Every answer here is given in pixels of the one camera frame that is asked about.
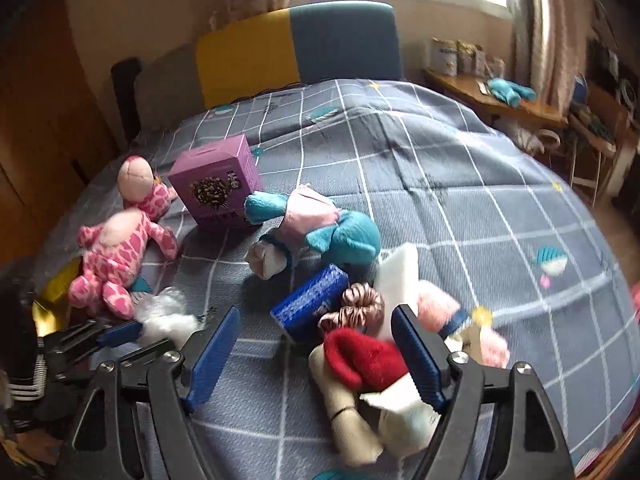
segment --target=wooden floor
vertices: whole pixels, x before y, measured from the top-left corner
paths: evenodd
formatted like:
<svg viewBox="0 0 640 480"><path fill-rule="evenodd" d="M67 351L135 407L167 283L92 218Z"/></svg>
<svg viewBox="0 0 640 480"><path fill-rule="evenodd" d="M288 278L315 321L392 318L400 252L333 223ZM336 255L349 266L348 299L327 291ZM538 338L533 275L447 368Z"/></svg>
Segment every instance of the wooden floor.
<svg viewBox="0 0 640 480"><path fill-rule="evenodd" d="M596 205L593 216L620 262L629 286L640 282L640 240L628 221L606 198Z"/></svg>

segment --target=pink giraffe plush toy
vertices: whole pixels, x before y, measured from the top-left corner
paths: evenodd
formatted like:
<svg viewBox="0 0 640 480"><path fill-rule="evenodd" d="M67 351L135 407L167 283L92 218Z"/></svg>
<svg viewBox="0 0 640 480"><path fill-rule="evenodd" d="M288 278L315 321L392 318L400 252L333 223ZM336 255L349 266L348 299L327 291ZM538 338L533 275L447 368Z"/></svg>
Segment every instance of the pink giraffe plush toy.
<svg viewBox="0 0 640 480"><path fill-rule="evenodd" d="M124 197L124 211L93 227L82 226L78 245L87 249L82 257L82 276L68 290L69 303L87 307L94 316L104 302L116 316L131 319L133 302L126 288L142 266L146 243L153 238L164 256L175 260L178 241L169 228L152 220L161 217L176 197L155 178L148 162L130 156L120 168L118 190Z"/></svg>

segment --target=headboard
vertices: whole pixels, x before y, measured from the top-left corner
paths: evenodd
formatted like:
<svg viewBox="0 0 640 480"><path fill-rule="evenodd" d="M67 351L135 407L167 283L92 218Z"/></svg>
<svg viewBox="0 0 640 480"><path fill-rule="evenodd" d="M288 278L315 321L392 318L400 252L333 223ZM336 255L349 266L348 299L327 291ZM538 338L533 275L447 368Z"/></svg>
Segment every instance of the headboard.
<svg viewBox="0 0 640 480"><path fill-rule="evenodd" d="M391 6L323 2L260 14L165 54L134 89L130 77L114 86L116 94L134 92L140 127L153 131L269 89L336 78L403 78Z"/></svg>

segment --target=bed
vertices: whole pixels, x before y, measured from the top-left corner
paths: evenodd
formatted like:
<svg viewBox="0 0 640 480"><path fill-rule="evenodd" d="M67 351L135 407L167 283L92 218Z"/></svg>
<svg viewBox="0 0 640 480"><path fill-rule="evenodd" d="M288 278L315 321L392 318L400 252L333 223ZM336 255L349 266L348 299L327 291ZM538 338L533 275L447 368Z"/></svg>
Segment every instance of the bed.
<svg viewBox="0 0 640 480"><path fill-rule="evenodd" d="M245 134L265 190L309 184L337 206L369 214L382 234L382 258L412 242L421 279L467 310L490 309L511 363L531 363L545 385L574 463L620 432L637 397L638 325L615 257L557 175L464 105L409 82L330 78L206 107L177 126L143 128L130 153L89 184L49 235L36 282L79 254L79 226L122 208L116 173L125 156L144 156L164 176L183 150ZM181 256L166 263L149 245L142 276L155 291L180 288L198 316L228 304L242 313L243 332L218 385L193 415L211 459L232 478L311 479L344 468L306 354L269 314L321 268L319 257L303 253L294 272L263 282L242 259L271 222L207 233L176 200L160 223L177 234ZM549 251L567 261L545 281ZM352 281L372 278L372 269L348 271ZM165 478L148 417L143 425L153 478ZM478 474L489 425L483 412L465 478ZM385 452L364 472L411 478L419 458Z"/></svg>

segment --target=scrunchie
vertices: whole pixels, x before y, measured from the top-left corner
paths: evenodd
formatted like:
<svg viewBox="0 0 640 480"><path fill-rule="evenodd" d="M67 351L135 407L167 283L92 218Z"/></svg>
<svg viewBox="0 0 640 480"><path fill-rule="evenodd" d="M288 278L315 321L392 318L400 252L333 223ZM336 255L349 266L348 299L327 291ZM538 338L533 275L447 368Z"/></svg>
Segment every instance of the scrunchie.
<svg viewBox="0 0 640 480"><path fill-rule="evenodd" d="M385 315L385 301L369 283L354 283L342 294L342 308L324 314L318 328L324 334L340 327L361 328L378 322Z"/></svg>

